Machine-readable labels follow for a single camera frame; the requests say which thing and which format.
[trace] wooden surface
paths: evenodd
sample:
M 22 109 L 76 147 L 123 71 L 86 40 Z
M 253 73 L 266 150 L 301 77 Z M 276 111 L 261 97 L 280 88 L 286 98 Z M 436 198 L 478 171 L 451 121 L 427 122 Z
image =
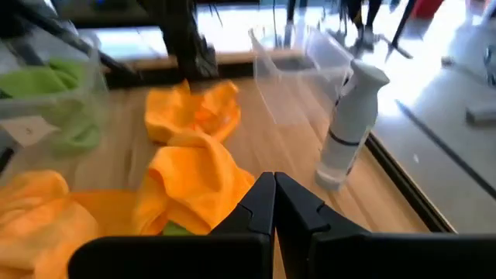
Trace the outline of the wooden surface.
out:
M 242 121 L 225 146 L 240 167 L 255 177 L 264 171 L 283 171 L 337 212 L 371 231 L 428 231 L 366 147 L 340 191 L 327 192 L 319 188 L 313 175 L 328 117 L 322 113 L 320 119 L 278 126 L 272 121 L 253 79 L 234 82 L 240 89 L 238 102 Z M 146 88 L 111 93 L 108 131 L 100 146 L 89 154 L 61 160 L 50 157 L 45 146 L 31 146 L 14 156 L 2 182 L 16 172 L 50 167 L 65 176 L 73 191 L 136 189 L 157 149 L 147 139 L 143 123 L 146 93 Z M 284 277 L 278 246 L 274 277 Z

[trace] yellow microfiber towel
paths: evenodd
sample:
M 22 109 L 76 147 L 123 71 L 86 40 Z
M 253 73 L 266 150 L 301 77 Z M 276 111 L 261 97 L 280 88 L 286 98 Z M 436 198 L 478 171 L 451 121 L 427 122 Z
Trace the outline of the yellow microfiber towel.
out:
M 238 125 L 238 88 L 224 81 L 203 94 L 193 95 L 187 81 L 171 89 L 154 88 L 146 97 L 145 124 L 148 137 L 167 143 L 184 131 L 199 131 L 223 141 Z
M 255 179 L 238 168 L 211 136 L 189 132 L 158 150 L 143 180 L 136 208 L 140 234 L 158 234 L 167 222 L 205 235 L 224 220 Z
M 100 236 L 56 172 L 20 174 L 0 189 L 0 278 L 66 278 L 72 253 Z

